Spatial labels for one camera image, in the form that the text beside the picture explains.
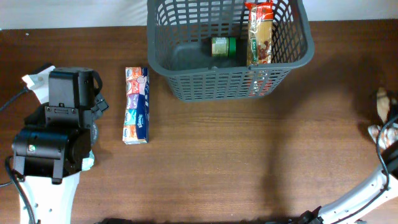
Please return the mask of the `teal wet wipes packet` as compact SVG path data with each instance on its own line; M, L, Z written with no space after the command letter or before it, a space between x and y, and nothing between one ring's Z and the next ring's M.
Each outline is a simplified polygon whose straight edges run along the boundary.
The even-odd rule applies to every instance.
M90 151L89 154L82 160L81 170L82 171L90 170L94 166L94 163L95 163L95 155L93 151Z

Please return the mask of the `Kleenex tissue multipack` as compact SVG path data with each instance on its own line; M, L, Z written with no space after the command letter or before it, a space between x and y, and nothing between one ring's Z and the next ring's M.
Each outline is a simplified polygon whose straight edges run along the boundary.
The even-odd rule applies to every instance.
M149 142L149 72L146 67L126 67L126 110L122 140L125 144Z

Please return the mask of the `grey plastic basket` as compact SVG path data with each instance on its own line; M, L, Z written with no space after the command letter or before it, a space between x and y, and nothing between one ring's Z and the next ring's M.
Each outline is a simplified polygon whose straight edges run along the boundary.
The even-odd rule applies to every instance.
M301 0L273 2L272 61L246 65L248 14L244 0L147 2L148 62L183 101L259 98L315 47ZM212 37L235 37L236 56L212 57Z

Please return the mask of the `green lidded spice jar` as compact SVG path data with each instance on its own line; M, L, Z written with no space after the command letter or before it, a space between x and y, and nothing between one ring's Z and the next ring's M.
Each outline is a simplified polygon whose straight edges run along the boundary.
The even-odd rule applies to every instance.
M211 38L211 56L228 57L236 56L236 38L235 37L212 37Z

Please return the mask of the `red spaghetti pasta package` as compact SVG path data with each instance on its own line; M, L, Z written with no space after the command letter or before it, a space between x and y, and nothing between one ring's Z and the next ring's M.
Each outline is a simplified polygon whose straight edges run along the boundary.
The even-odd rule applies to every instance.
M272 61L273 0L245 2L248 14L248 49L246 65L262 65Z

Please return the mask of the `beige snack bag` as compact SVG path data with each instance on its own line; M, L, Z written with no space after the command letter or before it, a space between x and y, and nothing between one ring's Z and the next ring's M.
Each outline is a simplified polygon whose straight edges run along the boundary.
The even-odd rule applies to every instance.
M384 130L382 128L397 116L397 92L380 87L376 92L376 109L382 125L371 125L368 133L384 150L397 141L397 119Z

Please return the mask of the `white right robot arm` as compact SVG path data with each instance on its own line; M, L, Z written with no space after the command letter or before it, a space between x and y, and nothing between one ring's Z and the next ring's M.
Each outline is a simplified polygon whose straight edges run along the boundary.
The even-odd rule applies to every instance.
M313 212L306 211L296 223L356 223L378 206L396 198L397 143L388 147L382 158L387 170L377 167L366 180L344 196Z

